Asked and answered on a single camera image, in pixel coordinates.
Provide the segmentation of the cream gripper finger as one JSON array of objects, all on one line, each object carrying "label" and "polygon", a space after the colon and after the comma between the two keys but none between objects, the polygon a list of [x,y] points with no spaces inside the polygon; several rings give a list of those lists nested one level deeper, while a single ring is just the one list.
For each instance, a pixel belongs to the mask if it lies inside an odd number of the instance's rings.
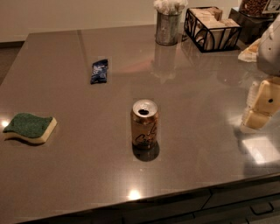
[{"label": "cream gripper finger", "polygon": [[261,113],[257,113],[251,109],[248,109],[244,112],[241,125],[253,130],[261,129],[268,121],[270,117]]},{"label": "cream gripper finger", "polygon": [[260,82],[254,81],[248,91],[247,106],[249,108],[252,108],[255,105],[259,87],[260,87]]}]

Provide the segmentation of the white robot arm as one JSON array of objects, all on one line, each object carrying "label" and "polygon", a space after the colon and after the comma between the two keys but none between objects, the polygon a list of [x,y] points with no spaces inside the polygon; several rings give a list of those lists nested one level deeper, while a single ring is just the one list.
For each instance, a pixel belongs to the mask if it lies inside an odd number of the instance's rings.
[{"label": "white robot arm", "polygon": [[243,133],[260,130],[280,109],[280,15],[260,39],[256,65],[269,78],[253,82],[249,89],[247,107],[241,119]]}]

